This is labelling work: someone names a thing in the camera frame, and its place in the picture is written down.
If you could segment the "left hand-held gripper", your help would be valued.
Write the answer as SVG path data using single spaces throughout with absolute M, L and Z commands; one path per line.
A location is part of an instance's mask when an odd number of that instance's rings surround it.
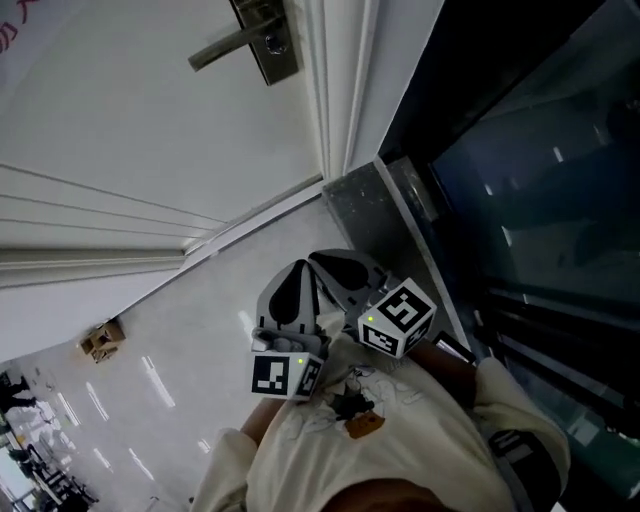
M 299 259 L 271 279 L 257 301 L 261 328 L 252 331 L 253 394 L 292 401 L 311 399 L 329 348 L 327 336 L 311 335 L 317 332 L 318 314 L 316 279 L 307 261 Z

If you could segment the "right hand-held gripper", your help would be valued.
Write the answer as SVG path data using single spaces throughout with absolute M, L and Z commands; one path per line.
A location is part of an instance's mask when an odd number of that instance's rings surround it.
M 350 249 L 318 250 L 308 260 L 327 296 L 345 311 L 377 288 L 385 273 L 371 256 Z M 358 341 L 400 359 L 427 335 L 436 311 L 435 302 L 407 278 L 359 316 Z

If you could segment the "person's right forearm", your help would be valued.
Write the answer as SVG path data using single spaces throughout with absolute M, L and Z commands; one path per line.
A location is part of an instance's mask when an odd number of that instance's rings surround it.
M 409 358 L 429 373 L 464 408 L 473 407 L 476 397 L 476 368 L 430 342 L 421 342 Z

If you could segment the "person's left forearm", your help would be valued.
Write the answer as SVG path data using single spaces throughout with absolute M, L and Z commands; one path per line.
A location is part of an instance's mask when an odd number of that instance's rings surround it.
M 274 398 L 261 400 L 248 416 L 240 431 L 259 446 L 273 419 L 285 403 L 285 400 Z

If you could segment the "metal door lock plate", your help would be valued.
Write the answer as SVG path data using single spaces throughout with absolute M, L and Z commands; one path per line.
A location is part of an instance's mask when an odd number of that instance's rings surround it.
M 298 63 L 289 29 L 284 0 L 229 0 L 240 28 L 249 28 L 263 21 L 283 17 L 288 49 L 282 55 L 264 56 L 264 71 L 261 72 L 268 86 L 275 85 L 298 72 Z

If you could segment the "white door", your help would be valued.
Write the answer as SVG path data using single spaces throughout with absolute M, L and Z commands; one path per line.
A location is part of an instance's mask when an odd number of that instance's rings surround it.
M 0 250 L 189 253 L 318 184 L 305 77 L 268 86 L 229 0 L 56 0 L 0 91 Z

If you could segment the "black wristwatch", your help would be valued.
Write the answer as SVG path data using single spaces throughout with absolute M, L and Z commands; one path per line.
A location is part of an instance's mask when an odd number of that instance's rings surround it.
M 435 336 L 433 344 L 441 350 L 444 350 L 445 352 L 471 365 L 476 364 L 476 356 L 445 331 L 440 331 Z

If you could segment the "cream printed T-shirt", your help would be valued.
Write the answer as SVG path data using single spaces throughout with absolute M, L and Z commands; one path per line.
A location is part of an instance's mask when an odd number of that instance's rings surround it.
M 356 343 L 340 313 L 309 401 L 286 401 L 257 446 L 224 430 L 190 512 L 552 512 L 571 466 L 563 431 L 497 359 L 462 407 L 409 355 Z

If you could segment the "brown cardboard box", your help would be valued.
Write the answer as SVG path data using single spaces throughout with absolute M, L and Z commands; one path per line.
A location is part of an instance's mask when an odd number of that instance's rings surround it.
M 94 329 L 79 343 L 79 347 L 98 364 L 111 358 L 125 340 L 119 320 L 112 319 Z

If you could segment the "dark glass partition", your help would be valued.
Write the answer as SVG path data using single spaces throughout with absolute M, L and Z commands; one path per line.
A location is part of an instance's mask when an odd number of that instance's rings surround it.
M 640 0 L 444 0 L 383 142 L 477 355 L 640 512 Z

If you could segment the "row of office desks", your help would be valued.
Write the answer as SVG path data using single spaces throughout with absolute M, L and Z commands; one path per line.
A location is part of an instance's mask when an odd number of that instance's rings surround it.
M 98 503 L 86 485 L 32 444 L 0 431 L 1 512 L 92 512 Z

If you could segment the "white notice with red lettering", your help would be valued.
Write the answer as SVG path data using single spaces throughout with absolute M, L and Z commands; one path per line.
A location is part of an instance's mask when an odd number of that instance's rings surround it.
M 55 24 L 56 0 L 0 0 L 0 91 L 10 89 L 37 58 Z

